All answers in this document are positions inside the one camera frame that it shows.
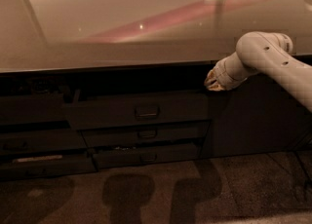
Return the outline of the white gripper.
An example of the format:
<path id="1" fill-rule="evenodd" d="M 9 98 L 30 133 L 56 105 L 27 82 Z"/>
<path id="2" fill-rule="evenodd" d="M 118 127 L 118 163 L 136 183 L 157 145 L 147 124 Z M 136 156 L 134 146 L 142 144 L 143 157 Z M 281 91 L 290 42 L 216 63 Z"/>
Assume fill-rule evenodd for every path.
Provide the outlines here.
<path id="1" fill-rule="evenodd" d="M 248 77 L 249 72 L 239 59 L 222 59 L 207 74 L 204 85 L 211 92 L 230 91 Z"/>

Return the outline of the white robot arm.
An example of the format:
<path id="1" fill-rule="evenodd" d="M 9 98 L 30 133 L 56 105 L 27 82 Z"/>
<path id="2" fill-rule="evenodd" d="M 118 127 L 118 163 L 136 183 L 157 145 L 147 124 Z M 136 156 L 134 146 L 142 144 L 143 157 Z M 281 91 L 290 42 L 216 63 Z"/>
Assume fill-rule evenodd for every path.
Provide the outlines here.
<path id="1" fill-rule="evenodd" d="M 312 66 L 291 56 L 292 39 L 282 33 L 249 32 L 235 52 L 219 60 L 204 82 L 209 91 L 230 91 L 263 73 L 312 112 Z"/>

